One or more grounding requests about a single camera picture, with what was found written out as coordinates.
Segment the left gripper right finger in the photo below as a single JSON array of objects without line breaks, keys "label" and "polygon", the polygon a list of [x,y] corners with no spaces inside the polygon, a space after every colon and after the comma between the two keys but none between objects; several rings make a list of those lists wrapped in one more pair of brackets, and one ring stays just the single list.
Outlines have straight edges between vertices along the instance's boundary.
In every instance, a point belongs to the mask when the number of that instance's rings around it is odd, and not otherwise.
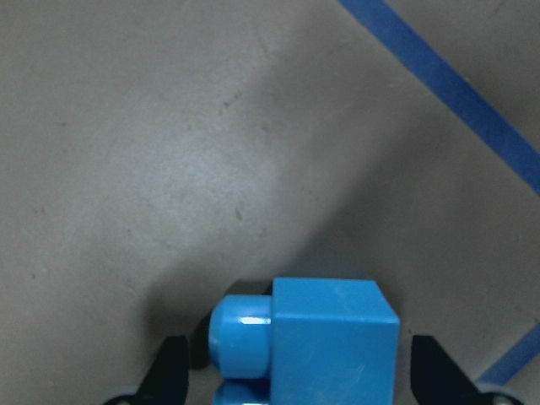
[{"label": "left gripper right finger", "polygon": [[410,387],[418,404],[482,404],[483,394],[429,335],[414,335]]}]

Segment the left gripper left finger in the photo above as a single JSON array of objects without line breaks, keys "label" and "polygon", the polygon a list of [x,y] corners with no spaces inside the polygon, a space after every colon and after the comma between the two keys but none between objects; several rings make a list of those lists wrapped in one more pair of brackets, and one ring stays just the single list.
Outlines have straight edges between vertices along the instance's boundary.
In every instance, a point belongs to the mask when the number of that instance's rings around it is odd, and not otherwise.
[{"label": "left gripper left finger", "polygon": [[133,404],[185,404],[189,348],[185,336],[167,337],[134,394]]}]

